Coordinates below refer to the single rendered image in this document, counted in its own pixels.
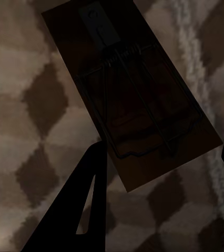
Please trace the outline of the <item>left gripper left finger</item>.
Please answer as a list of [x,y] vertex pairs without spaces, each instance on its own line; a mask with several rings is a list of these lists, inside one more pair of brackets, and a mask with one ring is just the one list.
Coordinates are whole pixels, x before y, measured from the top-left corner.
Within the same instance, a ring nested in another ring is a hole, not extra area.
[[[88,232],[76,234],[95,176]],[[105,252],[107,141],[89,147],[21,252]]]

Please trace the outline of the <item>mousetrap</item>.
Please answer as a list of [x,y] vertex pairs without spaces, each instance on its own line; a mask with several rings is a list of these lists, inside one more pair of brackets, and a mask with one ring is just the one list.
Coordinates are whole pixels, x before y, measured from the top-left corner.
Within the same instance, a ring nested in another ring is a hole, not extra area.
[[224,144],[133,0],[42,17],[127,192]]

